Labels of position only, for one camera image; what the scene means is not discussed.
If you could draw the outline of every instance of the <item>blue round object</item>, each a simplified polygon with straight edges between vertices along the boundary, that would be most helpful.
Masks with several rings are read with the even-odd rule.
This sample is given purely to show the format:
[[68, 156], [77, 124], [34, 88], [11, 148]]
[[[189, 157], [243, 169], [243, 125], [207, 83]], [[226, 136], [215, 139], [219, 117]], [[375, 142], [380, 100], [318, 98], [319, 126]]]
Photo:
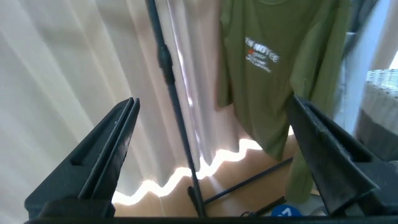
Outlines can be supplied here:
[[297, 208], [295, 208], [291, 205], [278, 205], [272, 210], [271, 216], [273, 216], [273, 217], [300, 217], [302, 215], [297, 210]]

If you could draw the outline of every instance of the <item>white curtain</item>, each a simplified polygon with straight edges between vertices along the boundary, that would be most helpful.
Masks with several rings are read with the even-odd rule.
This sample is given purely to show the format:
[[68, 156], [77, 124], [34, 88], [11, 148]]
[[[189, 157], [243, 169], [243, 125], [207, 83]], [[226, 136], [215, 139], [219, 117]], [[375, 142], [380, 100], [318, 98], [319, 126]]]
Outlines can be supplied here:
[[[231, 108], [216, 110], [217, 1], [157, 1], [195, 164], [238, 151]], [[119, 101], [141, 111], [118, 189], [164, 186], [187, 166], [144, 0], [0, 0], [0, 222]]]

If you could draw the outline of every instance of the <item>wooden floor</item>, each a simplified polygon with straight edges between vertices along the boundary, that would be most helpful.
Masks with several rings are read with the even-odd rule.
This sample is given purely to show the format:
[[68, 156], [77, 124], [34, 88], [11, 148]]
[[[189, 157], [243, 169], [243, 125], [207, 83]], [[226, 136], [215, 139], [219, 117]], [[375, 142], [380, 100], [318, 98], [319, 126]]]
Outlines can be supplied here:
[[[297, 151], [294, 136], [287, 140], [284, 159]], [[238, 162], [224, 162], [212, 177], [200, 181], [203, 198], [209, 198], [224, 189], [258, 174], [277, 164], [264, 151], [248, 150], [246, 157]], [[290, 165], [283, 166], [265, 177], [248, 184], [233, 193], [209, 203], [209, 217], [239, 216], [245, 211], [256, 211], [283, 196]], [[147, 194], [135, 205], [115, 204], [119, 217], [196, 217], [197, 213], [187, 194], [190, 178], [183, 178], [167, 196]]]

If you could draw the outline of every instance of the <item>olive green long-sleeve shirt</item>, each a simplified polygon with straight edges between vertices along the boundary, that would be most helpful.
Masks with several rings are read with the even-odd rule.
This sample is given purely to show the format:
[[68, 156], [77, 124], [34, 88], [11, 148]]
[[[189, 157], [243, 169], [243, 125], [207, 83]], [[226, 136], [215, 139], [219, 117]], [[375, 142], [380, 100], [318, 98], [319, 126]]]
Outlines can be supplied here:
[[[293, 92], [333, 116], [349, 0], [225, 0], [221, 12], [218, 105], [234, 104], [245, 131], [281, 160]], [[307, 199], [312, 178], [301, 153], [286, 198]]]

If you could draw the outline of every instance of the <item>hanging clothes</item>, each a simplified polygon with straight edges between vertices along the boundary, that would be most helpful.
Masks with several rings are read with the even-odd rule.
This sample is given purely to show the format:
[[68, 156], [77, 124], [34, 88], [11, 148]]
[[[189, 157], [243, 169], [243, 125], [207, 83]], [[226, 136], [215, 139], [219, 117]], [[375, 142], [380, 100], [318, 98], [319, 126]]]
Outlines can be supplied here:
[[[291, 94], [333, 116], [349, 12], [349, 0], [224, 2], [218, 105], [233, 103], [245, 131], [270, 156], [282, 159]], [[298, 153], [286, 198], [305, 201], [312, 183]]]

